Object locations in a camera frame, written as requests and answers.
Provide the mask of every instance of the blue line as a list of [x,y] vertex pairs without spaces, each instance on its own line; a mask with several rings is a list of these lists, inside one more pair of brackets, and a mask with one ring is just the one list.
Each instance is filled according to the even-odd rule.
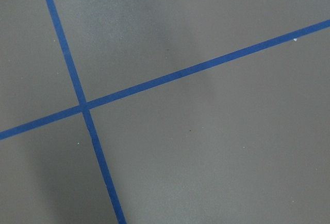
[[52,122],[64,119],[66,117],[73,116],[75,114],[78,114],[79,112],[81,112],[80,106],[71,107],[66,110],[51,114],[49,116],[28,122],[26,124],[19,125],[17,127],[11,128],[9,130],[2,131],[2,132],[0,132],[0,140],[23,133],[25,131],[29,131],[29,130],[41,127],[43,125],[50,124]]
[[256,53],[257,51],[264,50],[264,49],[267,49],[269,47],[282,44],[284,42],[293,40],[294,38],[299,38],[301,36],[305,36],[305,35],[308,35],[310,33],[313,33],[313,32],[328,28],[328,27],[330,27],[330,20],[311,25],[309,27],[305,27],[305,28],[302,28],[302,29],[294,31],[294,32],[287,33],[286,35],[282,35],[282,36],[276,37],[274,39],[270,39],[270,40],[261,42],[259,44],[255,44],[255,45],[246,47],[244,49],[235,51],[233,53],[226,54],[224,56],[220,56],[220,57],[211,59],[209,61],[206,61],[206,62],[203,62],[203,63],[200,63],[200,64],[196,64],[194,66],[185,68],[183,70],[180,70],[180,71],[177,71],[177,72],[174,72],[174,73],[171,73],[171,74],[168,74],[168,75],[165,75],[165,76],[162,76],[162,77],[159,77],[159,78],[156,78],[156,79],[144,82],[144,83],[141,83],[139,85],[135,85],[133,87],[130,87],[130,88],[127,88],[127,89],[124,89],[124,90],[106,95],[104,97],[89,101],[87,103],[88,109],[92,109],[92,108],[95,108],[95,107],[102,106],[106,103],[110,103],[110,102],[113,102],[115,100],[125,98],[127,96],[130,96],[130,95],[133,95],[133,94],[136,94],[136,93],[154,88],[154,87],[159,86],[159,85],[163,85],[167,82],[174,81],[174,80],[177,80],[179,78],[195,74],[197,72],[206,70],[206,69],[211,68],[211,67],[215,67],[215,66],[220,65],[222,63],[229,62],[229,61],[232,61],[234,59],[241,58],[241,57],[247,56],[247,55],[252,54],[252,53]]
[[120,206],[120,202],[119,202],[116,190],[114,188],[114,184],[113,184],[113,181],[112,181],[112,178],[110,175],[109,168],[106,163],[106,159],[105,159],[103,151],[102,151],[100,141],[97,136],[96,128],[95,128],[90,110],[87,108],[87,105],[86,105],[86,98],[85,98],[85,95],[83,92],[83,88],[81,86],[81,83],[80,83],[80,80],[78,77],[78,73],[77,73],[76,67],[74,65],[72,56],[71,56],[69,45],[68,45],[67,39],[65,37],[65,34],[64,34],[64,31],[63,31],[63,28],[61,25],[61,21],[60,21],[60,18],[58,16],[58,13],[56,10],[54,0],[46,0],[46,2],[47,2],[48,9],[49,9],[49,12],[50,12],[52,20],[53,20],[53,24],[54,24],[54,28],[56,30],[58,41],[60,42],[60,45],[61,45],[61,49],[63,52],[65,62],[67,64],[67,67],[68,67],[68,70],[70,73],[73,87],[76,92],[77,99],[79,101],[79,106],[81,107],[81,111],[84,116],[84,120],[85,120],[87,129],[88,129],[89,134],[92,139],[92,144],[93,144],[94,151],[95,151],[95,154],[97,157],[97,161],[100,166],[100,170],[101,170],[104,182],[107,186],[108,194],[111,199],[112,206],[113,206],[115,215],[117,217],[117,221],[119,224],[126,224],[126,220],[125,220],[122,208]]

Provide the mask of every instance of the gray floor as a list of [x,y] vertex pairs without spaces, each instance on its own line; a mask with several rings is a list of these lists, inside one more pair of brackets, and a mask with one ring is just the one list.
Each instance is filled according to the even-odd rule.
[[[54,0],[87,100],[330,0]],[[0,131],[78,105],[45,0],[0,1]],[[91,110],[127,223],[330,222],[330,31]],[[117,223],[81,114],[0,141],[0,223]]]

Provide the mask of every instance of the gray surface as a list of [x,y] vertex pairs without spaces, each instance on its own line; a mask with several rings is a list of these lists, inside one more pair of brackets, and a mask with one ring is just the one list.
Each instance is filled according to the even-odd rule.
[[0,142],[0,223],[117,223],[81,115]]
[[77,105],[45,0],[1,0],[0,31],[0,131]]
[[328,223],[329,39],[92,110],[128,223]]
[[55,0],[88,100],[327,20],[329,0]]

